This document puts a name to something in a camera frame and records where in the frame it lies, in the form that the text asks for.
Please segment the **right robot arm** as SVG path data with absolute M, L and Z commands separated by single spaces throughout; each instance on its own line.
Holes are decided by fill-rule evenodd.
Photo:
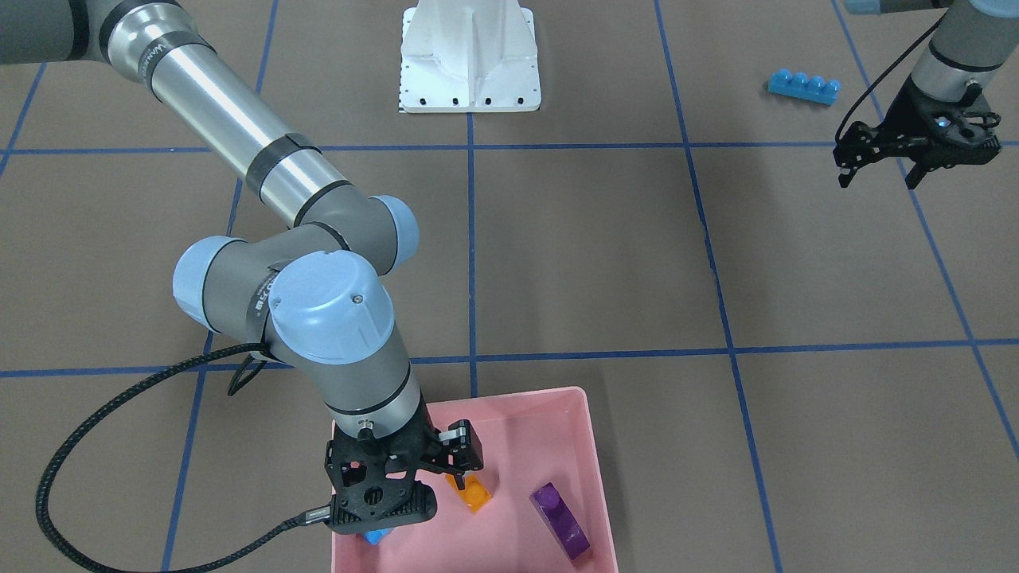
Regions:
M 401 200 L 367 197 L 292 131 L 219 56 L 175 1 L 4 1 L 2 62 L 105 63 L 181 117 L 240 175 L 284 232 L 199 240 L 174 297 L 192 319 L 294 366 L 334 417 L 318 518 L 354 534 L 418 524 L 436 496 L 417 478 L 483 466 L 469 422 L 433 427 L 381 277 L 420 231 Z

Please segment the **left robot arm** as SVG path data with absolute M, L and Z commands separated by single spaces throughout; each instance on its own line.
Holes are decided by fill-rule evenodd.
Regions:
M 943 10 L 914 42 L 922 55 L 876 127 L 843 119 L 833 156 L 838 184 L 884 158 L 912 160 L 908 189 L 938 168 L 984 166 L 1001 151 L 984 91 L 1017 47 L 1015 1 L 848 1 L 851 14 Z

